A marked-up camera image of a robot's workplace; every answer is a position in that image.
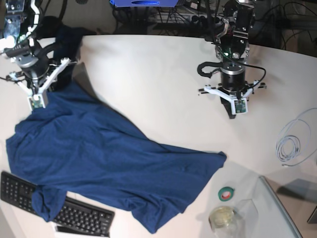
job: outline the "blue t-shirt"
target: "blue t-shirt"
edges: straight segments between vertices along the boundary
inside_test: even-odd
[[[226,160],[149,140],[75,82],[48,99],[6,142],[12,173],[38,184],[32,206],[46,221],[72,191],[131,211],[155,233],[185,211]]]

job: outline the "keyboard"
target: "keyboard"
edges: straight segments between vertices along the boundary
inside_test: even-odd
[[[1,173],[1,200],[37,215],[32,208],[35,185],[7,172]],[[85,235],[108,237],[114,212],[66,197],[53,222]]]

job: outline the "white table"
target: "white table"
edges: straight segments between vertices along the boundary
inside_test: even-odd
[[[258,90],[251,96],[247,114],[229,120],[219,97],[198,96],[198,89],[205,84],[220,82],[217,74],[211,80],[197,74],[200,63],[216,61],[213,46],[203,39],[131,35],[84,38],[81,62],[100,100],[128,117],[149,139],[201,151],[223,151],[228,155],[224,168],[212,177],[185,213],[177,215],[154,235],[130,212],[71,194],[115,211],[111,238],[209,238],[212,233],[208,215],[221,205],[217,193],[223,186],[236,189],[233,199],[226,203],[230,205],[251,196],[259,175],[278,184],[296,178],[317,180],[314,157],[293,168],[282,167],[275,157],[279,131],[300,112],[317,104],[317,59],[259,46],[251,46],[249,59],[250,64],[267,69],[267,90]],[[0,65],[1,76],[17,70],[3,58]],[[247,69],[246,79],[251,82],[262,73]],[[0,81],[0,111],[0,169],[9,171],[5,139],[14,134],[14,126],[30,113],[26,96],[18,86]],[[308,118],[312,125],[317,112]],[[51,226],[41,218],[3,202],[0,205],[15,232],[20,232],[17,237],[53,238]],[[308,210],[313,208],[313,204],[308,206]],[[299,227],[299,230],[303,237],[312,234],[307,228],[302,231]],[[255,234],[257,238],[269,237],[270,231],[260,225]]]

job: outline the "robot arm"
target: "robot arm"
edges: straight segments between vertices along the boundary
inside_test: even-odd
[[[249,29],[254,21],[254,2],[252,0],[229,0],[223,9],[223,31],[215,35],[214,44],[219,63],[205,62],[198,66],[200,76],[211,78],[213,73],[205,73],[205,66],[217,67],[221,74],[218,87],[205,86],[201,93],[211,93],[220,96],[221,103],[228,112],[229,118],[234,119],[237,114],[248,112],[248,98],[258,88],[266,88],[260,80],[253,80],[249,84],[245,80],[246,67],[249,57]]]
[[[38,0],[6,0],[5,26],[0,40],[2,54],[21,69],[11,72],[6,80],[17,83],[26,92],[32,110],[46,107],[46,91],[71,63],[68,58],[48,58],[47,54],[60,47],[60,43],[43,49],[38,43],[36,31],[43,17],[38,4]]]

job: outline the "tape roll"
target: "tape roll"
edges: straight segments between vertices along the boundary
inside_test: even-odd
[[[218,197],[221,201],[229,201],[233,197],[234,189],[231,187],[223,187],[218,192]]]

